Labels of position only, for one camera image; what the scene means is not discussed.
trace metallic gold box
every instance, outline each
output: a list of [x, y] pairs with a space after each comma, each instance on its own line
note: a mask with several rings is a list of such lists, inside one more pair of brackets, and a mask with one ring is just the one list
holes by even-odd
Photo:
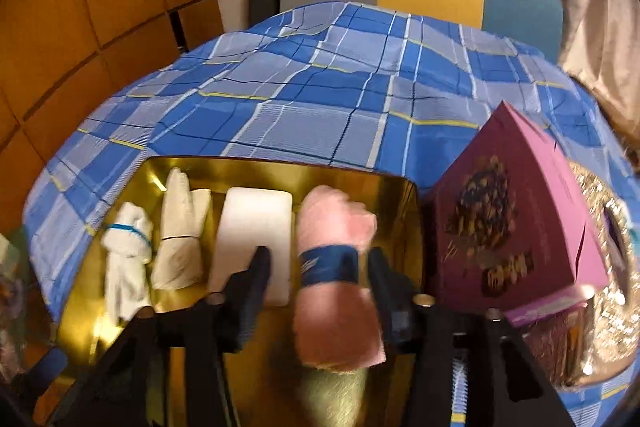
[[[202, 236], [205, 273], [209, 273], [212, 248], [226, 191], [231, 187], [270, 188], [293, 195], [294, 212], [316, 185], [330, 185], [361, 201], [378, 218], [373, 246], [382, 247], [392, 266], [420, 287], [422, 230], [414, 185], [402, 178], [323, 166], [286, 164], [236, 158], [156, 157], [133, 175], [108, 212], [86, 252], [57, 331], [57, 342], [68, 354], [72, 370], [92, 365], [120, 333], [104, 310], [106, 251], [100, 244], [105, 225], [113, 222], [125, 201], [145, 209], [154, 223], [154, 250], [159, 244], [159, 221], [164, 183], [169, 171], [186, 172], [191, 188], [210, 188], [212, 205]], [[149, 275], [152, 263], [147, 267]], [[390, 385], [395, 360], [368, 371], [335, 375], [305, 368], [293, 343], [293, 302], [300, 287], [300, 267], [291, 259], [289, 305], [262, 311], [253, 339], [236, 355], [225, 358], [228, 380], [238, 416], [251, 425], [382, 425], [396, 423], [397, 407], [404, 397]], [[361, 267], [361, 282], [366, 275]], [[206, 293], [206, 280], [179, 291], [152, 291], [156, 311], [188, 307]], [[173, 425], [184, 425], [183, 349], [172, 352], [170, 396]]]

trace plaid fabric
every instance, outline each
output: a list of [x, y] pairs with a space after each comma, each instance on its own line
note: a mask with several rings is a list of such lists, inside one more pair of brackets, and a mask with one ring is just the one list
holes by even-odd
[[[47, 305], [59, 320], [95, 230], [150, 156], [345, 166], [400, 174], [426, 189], [501, 100], [612, 185], [638, 222], [638, 184], [598, 105], [539, 51], [441, 20], [327, 2], [222, 35], [81, 124], [24, 208]], [[466, 380], [462, 369], [456, 375], [459, 420]], [[577, 425], [599, 425], [620, 382], [563, 394]]]

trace blue rubber band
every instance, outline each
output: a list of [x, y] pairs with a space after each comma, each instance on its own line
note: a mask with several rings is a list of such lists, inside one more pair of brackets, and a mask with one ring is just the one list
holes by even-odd
[[132, 227], [131, 225], [123, 225], [122, 223], [113, 223], [113, 225], [109, 225], [107, 227], [107, 230], [109, 229], [126, 230], [127, 232], [133, 232], [138, 237], [140, 237], [149, 248], [151, 248], [151, 241], [149, 240], [149, 238], [146, 237], [145, 234], [140, 232], [140, 230], [138, 230], [136, 227]]
[[349, 245], [312, 248], [300, 254], [302, 287], [321, 282], [358, 282], [358, 250]]

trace pink cloth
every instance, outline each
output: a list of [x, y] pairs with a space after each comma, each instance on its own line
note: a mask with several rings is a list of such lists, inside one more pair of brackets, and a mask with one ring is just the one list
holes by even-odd
[[[363, 254], [376, 233], [376, 216], [348, 201], [344, 192], [321, 185], [302, 202], [298, 252], [350, 245]], [[366, 288], [348, 282], [304, 287], [296, 297], [296, 350], [305, 365], [354, 371], [385, 361], [378, 312]]]

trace rolled pink towel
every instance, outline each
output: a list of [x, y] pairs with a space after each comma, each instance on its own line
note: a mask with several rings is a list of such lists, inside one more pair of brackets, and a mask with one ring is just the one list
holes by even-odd
[[305, 365], [345, 372], [385, 361], [375, 304], [358, 285], [358, 257], [375, 232], [376, 216], [340, 190], [321, 185], [302, 202], [293, 328]]

